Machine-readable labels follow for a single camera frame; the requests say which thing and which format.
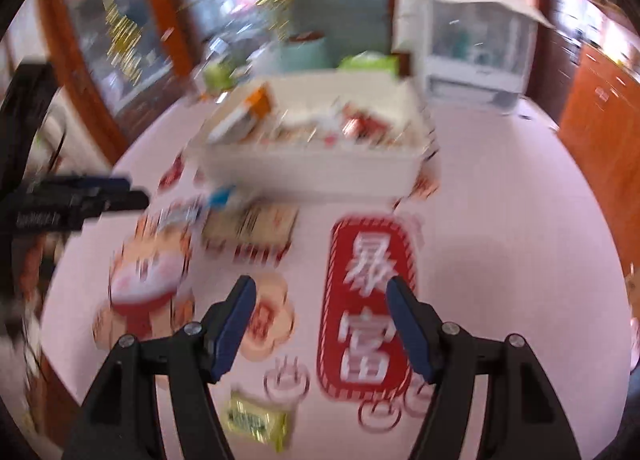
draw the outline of red and white sticker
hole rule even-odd
[[[175,157],[174,163],[167,170],[167,172],[162,175],[160,182],[158,184],[158,194],[169,191],[169,189],[175,187],[182,177],[184,173],[184,160],[182,158],[182,152]]]
[[[337,400],[402,396],[411,368],[386,307],[394,276],[415,290],[407,232],[390,217],[347,217],[334,226],[322,305],[318,378]]]

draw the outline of floor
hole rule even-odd
[[[557,132],[560,128],[556,124],[556,122],[549,117],[545,110],[540,108],[533,100],[528,97],[523,97],[523,103],[526,105],[526,113],[525,115],[529,116],[531,119],[536,120],[537,122],[542,123],[543,126],[548,127],[550,130]]]
[[[596,460],[632,460],[640,458],[640,366],[631,374],[620,430]]]

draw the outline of screw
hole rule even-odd
[[[444,325],[442,325],[442,331],[448,335],[458,335],[460,333],[460,326],[455,323],[444,323]]]
[[[184,333],[187,335],[198,335],[202,332],[202,325],[197,321],[192,321],[184,326]]]
[[[509,344],[516,348],[522,348],[525,345],[524,337],[518,334],[511,334],[509,336]]]
[[[118,344],[123,348],[129,348],[135,342],[136,338],[131,334],[123,335],[120,339],[118,339]]]

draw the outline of chinese character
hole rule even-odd
[[[352,290],[360,290],[362,297],[369,297],[375,288],[384,292],[387,282],[397,272],[396,262],[389,259],[391,237],[382,233],[358,233],[353,241],[353,259],[344,283],[351,283]]]
[[[389,355],[379,350],[382,343],[396,335],[396,326],[388,315],[373,315],[364,308],[360,315],[342,314],[338,341],[350,337],[349,348],[342,355],[340,378],[345,382],[380,384],[389,368]]]
[[[267,334],[273,326],[276,309],[264,299],[261,299],[255,306],[254,313],[249,319],[246,332],[258,343],[262,344],[267,340]]]

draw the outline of black bracket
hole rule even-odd
[[[579,460],[569,421],[529,344],[476,338],[443,323],[399,277],[389,281],[389,306],[414,371],[436,384],[411,460],[458,460],[476,375],[489,376],[478,460]]]
[[[46,176],[24,181],[31,145],[58,91],[50,63],[21,63],[0,106],[0,333],[19,334],[23,306],[17,283],[27,239],[14,237],[80,231],[103,212],[144,210],[147,194],[125,178]]]
[[[241,276],[200,323],[163,339],[121,337],[84,399],[63,460],[164,460],[156,375],[169,377],[184,458],[232,460],[208,384],[230,370],[255,299],[254,280]]]

